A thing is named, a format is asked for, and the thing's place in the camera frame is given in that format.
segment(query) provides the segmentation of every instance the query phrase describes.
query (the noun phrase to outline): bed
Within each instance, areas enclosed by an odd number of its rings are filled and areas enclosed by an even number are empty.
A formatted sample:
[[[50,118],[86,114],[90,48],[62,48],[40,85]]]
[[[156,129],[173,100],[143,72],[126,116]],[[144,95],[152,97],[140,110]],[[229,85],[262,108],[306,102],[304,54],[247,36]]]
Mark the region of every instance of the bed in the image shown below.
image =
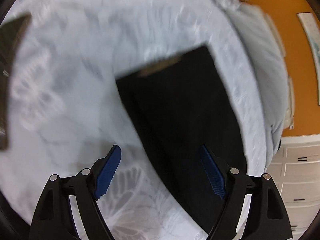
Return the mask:
[[[246,42],[222,4],[214,0],[14,3],[4,21],[30,11],[32,24],[11,75],[10,147],[0,154],[0,189],[27,223],[51,174],[72,176],[117,144],[123,157],[110,189],[98,201],[113,235],[206,238],[146,157],[121,104],[115,78],[206,42],[240,125],[247,173],[260,176],[277,145],[270,146],[265,97]],[[247,197],[238,228],[249,201]],[[75,199],[72,209],[77,212]],[[80,238],[86,239],[79,215],[75,223]]]

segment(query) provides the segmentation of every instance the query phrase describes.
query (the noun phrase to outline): wall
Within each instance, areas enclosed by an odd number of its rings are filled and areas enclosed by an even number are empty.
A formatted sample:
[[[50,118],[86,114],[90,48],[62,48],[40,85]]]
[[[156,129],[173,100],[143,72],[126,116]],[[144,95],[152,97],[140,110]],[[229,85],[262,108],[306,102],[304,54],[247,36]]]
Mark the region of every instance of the wall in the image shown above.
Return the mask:
[[[275,22],[287,56],[287,70],[293,79],[296,112],[294,129],[283,136],[320,134],[320,106],[316,70],[311,49],[297,13],[312,12],[306,0],[250,0],[259,5]]]

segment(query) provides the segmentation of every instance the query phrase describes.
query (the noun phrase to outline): canvas painting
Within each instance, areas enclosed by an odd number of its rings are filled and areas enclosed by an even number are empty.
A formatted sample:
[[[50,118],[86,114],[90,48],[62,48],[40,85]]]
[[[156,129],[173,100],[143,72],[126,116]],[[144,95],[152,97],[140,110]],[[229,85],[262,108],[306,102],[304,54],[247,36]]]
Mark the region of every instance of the canvas painting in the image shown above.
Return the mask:
[[[298,13],[298,17],[308,37],[316,66],[318,79],[318,105],[320,106],[320,31],[312,13]]]

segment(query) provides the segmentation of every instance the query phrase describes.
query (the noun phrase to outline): blue gripper pad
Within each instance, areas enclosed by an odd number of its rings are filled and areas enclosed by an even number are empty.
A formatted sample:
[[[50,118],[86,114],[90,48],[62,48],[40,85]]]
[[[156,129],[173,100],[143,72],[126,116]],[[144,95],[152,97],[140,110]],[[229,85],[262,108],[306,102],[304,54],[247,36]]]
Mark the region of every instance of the blue gripper pad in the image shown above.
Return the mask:
[[[221,199],[224,199],[226,195],[226,190],[224,186],[224,179],[221,172],[219,171],[209,151],[204,145],[201,146],[199,152],[202,166],[204,168],[205,173],[207,174],[207,177],[210,181],[214,193],[218,195]]]
[[[106,164],[101,170],[99,176],[97,177],[97,186],[94,192],[94,196],[99,199],[101,196],[107,193],[110,182],[116,173],[116,169],[121,160],[121,149],[119,146],[116,146],[113,152],[111,152],[110,157],[108,158]]]

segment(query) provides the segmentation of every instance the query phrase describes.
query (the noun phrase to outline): white dresser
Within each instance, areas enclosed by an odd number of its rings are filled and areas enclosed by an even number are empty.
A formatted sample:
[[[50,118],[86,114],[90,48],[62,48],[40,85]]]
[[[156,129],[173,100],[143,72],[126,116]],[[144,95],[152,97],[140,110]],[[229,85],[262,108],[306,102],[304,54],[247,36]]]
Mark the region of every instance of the white dresser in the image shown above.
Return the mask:
[[[281,193],[293,239],[299,239],[320,210],[320,141],[283,142],[267,172]]]

